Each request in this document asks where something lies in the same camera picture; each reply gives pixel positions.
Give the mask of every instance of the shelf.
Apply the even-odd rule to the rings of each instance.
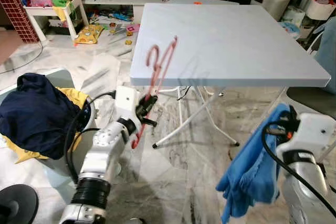
[[[146,3],[163,3],[162,0],[84,0],[87,5],[144,5]]]

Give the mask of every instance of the navy blue clothing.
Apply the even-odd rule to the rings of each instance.
[[[0,133],[22,149],[59,159],[79,111],[45,76],[26,73],[0,105]]]

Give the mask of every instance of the tv stand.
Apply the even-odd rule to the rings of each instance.
[[[140,22],[146,3],[163,3],[165,0],[84,0],[86,5],[132,5],[134,22]]]

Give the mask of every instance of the marble floor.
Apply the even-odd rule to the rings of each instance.
[[[25,72],[44,73],[58,67],[68,69],[75,87],[92,97],[117,85],[130,86],[136,35],[131,39],[133,44],[126,46],[123,36],[108,36],[104,31],[97,45],[74,46],[69,36],[49,36],[37,59],[11,71],[33,60],[40,52],[39,44],[20,46],[0,66],[0,90],[14,84]],[[281,101],[278,99],[281,91],[282,88],[272,87],[228,87],[225,95],[211,105],[210,111],[218,126],[242,146],[274,103]],[[183,118],[193,113],[200,103],[190,90],[182,100]],[[96,108],[99,110],[97,125],[104,127],[113,119],[113,101],[99,99]],[[148,224],[220,223],[225,199],[216,192],[215,186],[241,147],[232,147],[225,137],[214,131],[206,113],[201,112],[185,130],[154,150],[152,144],[179,124],[174,93],[160,95],[151,119],[158,122],[157,127],[146,127],[139,146],[132,150],[127,145],[120,158],[122,171],[113,182],[107,223],[122,224],[131,217],[143,218]],[[336,178],[335,155],[332,153],[327,160],[333,178]],[[34,159],[20,164],[14,164],[15,161],[16,154],[6,147],[0,148],[0,188],[20,183],[33,186],[40,200],[34,223],[58,223],[65,203],[50,186],[43,165]],[[230,223],[289,223],[287,206],[280,196],[274,204],[250,208],[246,216],[232,218]]]

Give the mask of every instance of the blue towel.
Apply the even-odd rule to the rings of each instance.
[[[272,203],[279,196],[279,166],[263,148],[261,133],[268,122],[279,120],[283,111],[289,111],[289,107],[279,104],[262,122],[218,183],[216,190],[223,191],[227,200],[222,215],[223,224],[229,221],[230,216],[245,215],[248,207],[254,206],[255,202]],[[276,137],[267,135],[266,142],[275,153]]]
[[[320,48],[315,60],[331,76],[331,80],[324,88],[327,92],[336,94],[336,18],[332,17],[324,24]]]

